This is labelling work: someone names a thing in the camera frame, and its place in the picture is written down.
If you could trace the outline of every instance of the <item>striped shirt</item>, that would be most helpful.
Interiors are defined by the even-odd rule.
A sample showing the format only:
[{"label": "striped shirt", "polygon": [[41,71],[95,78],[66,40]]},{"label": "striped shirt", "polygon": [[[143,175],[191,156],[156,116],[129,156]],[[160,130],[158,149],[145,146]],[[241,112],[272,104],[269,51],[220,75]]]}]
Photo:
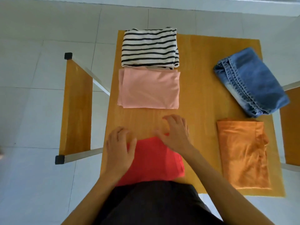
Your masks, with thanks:
[{"label": "striped shirt", "polygon": [[175,68],[179,66],[176,29],[125,31],[122,45],[122,67],[152,66]]}]

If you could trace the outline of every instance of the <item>black rubber cap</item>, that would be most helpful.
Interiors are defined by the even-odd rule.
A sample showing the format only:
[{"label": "black rubber cap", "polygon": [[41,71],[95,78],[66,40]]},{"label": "black rubber cap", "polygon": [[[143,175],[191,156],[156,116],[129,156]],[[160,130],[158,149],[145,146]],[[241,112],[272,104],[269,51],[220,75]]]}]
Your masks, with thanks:
[{"label": "black rubber cap", "polygon": [[73,53],[65,53],[65,60],[72,59]]},{"label": "black rubber cap", "polygon": [[55,165],[64,164],[64,163],[65,163],[65,156],[64,155],[55,156]]}]

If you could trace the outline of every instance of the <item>denim fabric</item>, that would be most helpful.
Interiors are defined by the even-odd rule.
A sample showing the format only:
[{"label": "denim fabric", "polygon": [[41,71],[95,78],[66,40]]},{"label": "denim fabric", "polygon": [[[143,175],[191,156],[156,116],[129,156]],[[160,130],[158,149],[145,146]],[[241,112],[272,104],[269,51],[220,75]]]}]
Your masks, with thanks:
[{"label": "denim fabric", "polygon": [[252,48],[220,60],[214,71],[250,117],[271,114],[290,102]]}]

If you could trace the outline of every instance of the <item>pink folded shirt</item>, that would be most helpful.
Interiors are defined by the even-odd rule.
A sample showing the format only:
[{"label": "pink folded shirt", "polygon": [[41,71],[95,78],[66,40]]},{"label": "pink folded shirt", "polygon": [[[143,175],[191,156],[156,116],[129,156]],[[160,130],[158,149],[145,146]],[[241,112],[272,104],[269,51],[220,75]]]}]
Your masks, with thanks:
[{"label": "pink folded shirt", "polygon": [[179,75],[177,70],[120,69],[118,105],[123,108],[178,109]]}]

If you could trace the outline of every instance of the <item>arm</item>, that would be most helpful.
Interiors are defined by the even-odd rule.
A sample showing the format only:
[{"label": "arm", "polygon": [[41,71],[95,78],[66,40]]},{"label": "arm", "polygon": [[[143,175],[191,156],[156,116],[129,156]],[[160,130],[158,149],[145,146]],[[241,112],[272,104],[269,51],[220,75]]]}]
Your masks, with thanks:
[{"label": "arm", "polygon": [[62,225],[90,225],[94,222],[105,200],[133,162],[137,140],[132,140],[127,151],[128,132],[127,129],[118,127],[109,135],[106,142],[107,166],[104,174]]},{"label": "arm", "polygon": [[169,136],[156,131],[170,149],[182,155],[197,174],[223,221],[228,225],[274,225],[255,208],[194,148],[188,139],[188,126],[178,115],[163,117],[170,126]]}]

